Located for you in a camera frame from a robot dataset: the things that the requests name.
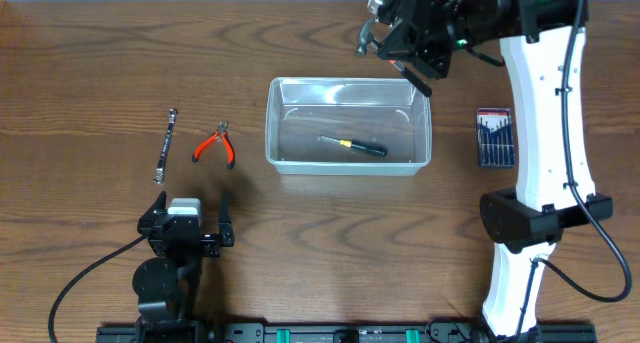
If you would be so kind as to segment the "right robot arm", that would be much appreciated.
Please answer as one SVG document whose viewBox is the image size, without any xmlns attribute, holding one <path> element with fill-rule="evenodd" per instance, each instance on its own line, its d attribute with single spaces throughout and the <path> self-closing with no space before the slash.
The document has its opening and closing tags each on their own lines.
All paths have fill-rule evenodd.
<svg viewBox="0 0 640 343">
<path fill-rule="evenodd" d="M 592 342 L 591 325 L 543 325 L 535 306 L 565 230 L 599 227 L 612 200 L 596 191 L 586 161 L 581 60 L 587 0 L 369 0 L 390 32 L 375 46 L 419 90 L 447 76 L 452 55 L 497 41 L 514 98 L 518 177 L 486 193 L 482 223 L 494 244 L 489 293 L 471 327 L 432 325 L 464 342 Z"/>
</svg>

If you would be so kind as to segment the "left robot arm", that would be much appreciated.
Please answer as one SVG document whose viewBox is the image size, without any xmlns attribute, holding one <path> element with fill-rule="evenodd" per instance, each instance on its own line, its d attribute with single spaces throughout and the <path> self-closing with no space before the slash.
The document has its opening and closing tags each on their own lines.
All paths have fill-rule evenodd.
<svg viewBox="0 0 640 343">
<path fill-rule="evenodd" d="M 217 225 L 216 233 L 203 233 L 201 201 L 168 201 L 165 192 L 140 217 L 137 231 L 155 254 L 137 268 L 132 279 L 145 322 L 171 323 L 191 318 L 202 261 L 219 257 L 223 248 L 235 244 L 227 195 L 221 198 Z"/>
</svg>

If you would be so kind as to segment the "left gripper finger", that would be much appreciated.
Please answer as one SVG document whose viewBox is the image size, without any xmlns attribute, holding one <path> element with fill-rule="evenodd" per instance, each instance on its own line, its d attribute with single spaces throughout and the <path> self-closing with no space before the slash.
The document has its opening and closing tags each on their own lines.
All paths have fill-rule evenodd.
<svg viewBox="0 0 640 343">
<path fill-rule="evenodd" d="M 217 222 L 220 234 L 232 233 L 232 220 L 229 213 L 229 196 L 226 191 L 223 191 L 221 195 Z"/>
<path fill-rule="evenodd" d="M 166 211 L 166 192 L 161 191 L 154 203 L 147 210 L 147 215 L 154 218 L 157 214 L 163 214 Z"/>
</svg>

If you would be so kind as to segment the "black yellow screwdriver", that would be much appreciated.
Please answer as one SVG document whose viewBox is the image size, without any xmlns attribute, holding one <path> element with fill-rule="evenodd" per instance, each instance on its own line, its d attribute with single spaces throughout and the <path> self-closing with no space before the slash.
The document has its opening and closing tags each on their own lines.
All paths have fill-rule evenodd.
<svg viewBox="0 0 640 343">
<path fill-rule="evenodd" d="M 376 143 L 364 142 L 356 139 L 339 139 L 326 135 L 319 135 L 318 140 L 374 157 L 386 157 L 388 154 L 388 150 L 384 145 Z"/>
</svg>

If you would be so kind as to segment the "small claw hammer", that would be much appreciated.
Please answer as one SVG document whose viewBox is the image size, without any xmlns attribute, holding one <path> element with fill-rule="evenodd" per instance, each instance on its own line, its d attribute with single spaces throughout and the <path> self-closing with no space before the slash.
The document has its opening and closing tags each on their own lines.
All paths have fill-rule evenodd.
<svg viewBox="0 0 640 343">
<path fill-rule="evenodd" d="M 354 54 L 357 57 L 365 57 L 367 55 L 367 50 L 369 47 L 373 47 L 376 51 L 380 50 L 382 47 L 382 44 L 376 40 L 374 34 L 371 32 L 371 26 L 373 25 L 373 23 L 373 19 L 367 20 L 362 25 L 358 33 L 357 44 L 354 51 Z M 400 74 L 425 97 L 430 97 L 432 95 L 432 89 L 421 78 L 413 73 L 405 64 L 397 60 L 389 60 L 389 63 L 394 66 L 395 69 L 398 70 Z"/>
</svg>

